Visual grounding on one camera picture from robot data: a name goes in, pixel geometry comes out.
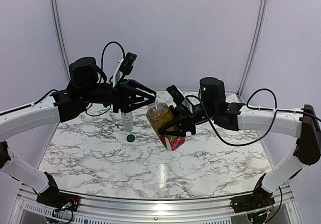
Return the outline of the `tea bottle red label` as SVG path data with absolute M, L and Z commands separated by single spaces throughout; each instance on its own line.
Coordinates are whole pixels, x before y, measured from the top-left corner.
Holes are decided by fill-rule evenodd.
M 184 137 L 161 135 L 158 132 L 159 128 L 174 119 L 174 115 L 166 103 L 156 101 L 150 104 L 146 112 L 146 117 L 167 150 L 174 151 L 185 142 Z

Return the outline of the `coffee bottle white label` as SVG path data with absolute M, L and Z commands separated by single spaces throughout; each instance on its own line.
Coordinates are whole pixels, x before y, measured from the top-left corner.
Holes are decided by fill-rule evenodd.
M 121 112 L 123 129 L 127 132 L 131 132 L 133 130 L 133 115 L 132 112 L 123 113 Z

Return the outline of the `dark green bottle cap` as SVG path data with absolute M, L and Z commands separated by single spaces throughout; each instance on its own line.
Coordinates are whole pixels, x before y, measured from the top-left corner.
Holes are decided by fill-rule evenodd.
M 135 141 L 135 135 L 133 134 L 129 134 L 126 136 L 126 140 L 130 143 L 134 142 Z

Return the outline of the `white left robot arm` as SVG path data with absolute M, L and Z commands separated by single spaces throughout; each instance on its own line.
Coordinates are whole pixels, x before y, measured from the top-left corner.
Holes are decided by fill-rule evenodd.
M 63 194 L 47 172 L 39 171 L 9 150 L 7 139 L 28 130 L 73 120 L 91 103 L 110 106 L 114 113 L 129 113 L 156 99 L 156 92 L 141 83 L 125 79 L 136 55 L 127 53 L 113 75 L 113 82 L 97 66 L 94 57 L 83 57 L 69 65 L 70 82 L 64 90 L 49 91 L 27 105 L 1 112 L 1 172 L 33 188 L 52 206 L 63 203 Z

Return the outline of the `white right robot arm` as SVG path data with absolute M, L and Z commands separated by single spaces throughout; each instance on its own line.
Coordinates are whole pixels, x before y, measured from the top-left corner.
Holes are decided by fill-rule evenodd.
M 257 182 L 248 203 L 259 208 L 268 197 L 287 180 L 292 179 L 305 166 L 320 160 L 320 119 L 311 105 L 304 108 L 279 109 L 251 106 L 249 103 L 227 103 L 224 82 L 214 77 L 200 80 L 199 104 L 192 105 L 187 97 L 172 85 L 167 88 L 176 107 L 170 110 L 174 118 L 157 129 L 160 135 L 186 136 L 196 133 L 196 125 L 209 122 L 231 131 L 258 130 L 296 138 L 290 154 L 272 171 Z

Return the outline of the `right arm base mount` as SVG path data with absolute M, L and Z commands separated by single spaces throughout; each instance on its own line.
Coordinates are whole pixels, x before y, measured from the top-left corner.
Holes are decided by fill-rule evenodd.
M 266 174 L 262 175 L 256 183 L 251 194 L 235 196 L 230 201 L 230 206 L 235 213 L 251 211 L 275 204 L 272 192 L 262 188 L 262 181 Z

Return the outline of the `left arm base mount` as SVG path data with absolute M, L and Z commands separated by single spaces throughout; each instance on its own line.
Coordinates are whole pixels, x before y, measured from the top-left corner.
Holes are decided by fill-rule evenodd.
M 61 192 L 53 176 L 47 172 L 44 172 L 44 174 L 48 179 L 49 187 L 46 188 L 44 192 L 36 192 L 34 190 L 34 193 L 37 195 L 37 202 L 55 208 L 63 207 L 64 205 L 71 203 L 69 209 L 77 211 L 80 197 L 74 194 Z

